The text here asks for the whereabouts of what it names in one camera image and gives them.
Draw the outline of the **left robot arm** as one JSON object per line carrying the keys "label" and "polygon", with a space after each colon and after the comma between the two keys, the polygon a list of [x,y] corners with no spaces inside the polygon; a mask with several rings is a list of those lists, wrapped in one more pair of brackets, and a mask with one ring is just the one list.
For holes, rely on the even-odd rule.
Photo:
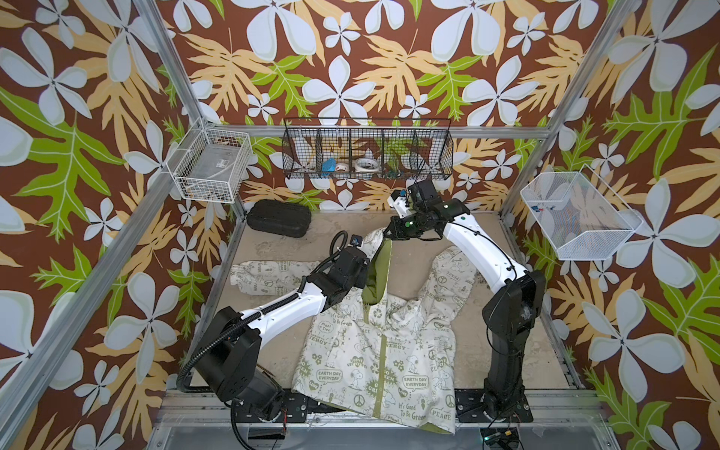
{"label": "left robot arm", "polygon": [[301,321],[341,303],[353,288],[365,287],[368,271],[366,253],[344,247],[301,277],[288,294],[243,312],[225,307],[210,322],[177,381],[190,380],[196,371],[220,401],[245,406],[262,421],[277,418],[284,390],[258,368],[262,348]]}

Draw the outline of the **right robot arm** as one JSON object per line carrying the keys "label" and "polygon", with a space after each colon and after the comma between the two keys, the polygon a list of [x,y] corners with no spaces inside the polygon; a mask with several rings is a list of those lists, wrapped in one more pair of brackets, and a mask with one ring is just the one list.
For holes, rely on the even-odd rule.
{"label": "right robot arm", "polygon": [[412,202],[406,191],[396,190],[387,202],[397,217],[391,219],[384,231],[385,237],[407,241],[435,231],[461,251],[493,293],[482,311],[491,358],[481,404],[460,416],[466,418],[480,413],[500,422],[528,411],[522,368],[526,343],[546,290],[544,274],[530,271],[511,258],[457,200]]}

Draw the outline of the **white green printed jacket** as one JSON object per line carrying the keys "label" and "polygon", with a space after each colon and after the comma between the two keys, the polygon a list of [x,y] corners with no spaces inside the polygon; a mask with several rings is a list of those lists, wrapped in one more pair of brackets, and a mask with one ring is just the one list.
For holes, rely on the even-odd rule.
{"label": "white green printed jacket", "polygon": [[409,428],[456,432],[457,339],[476,268],[456,247],[432,259],[416,298],[389,292],[392,244],[381,230],[361,245],[371,258],[363,290],[312,318],[289,386],[331,406]]}

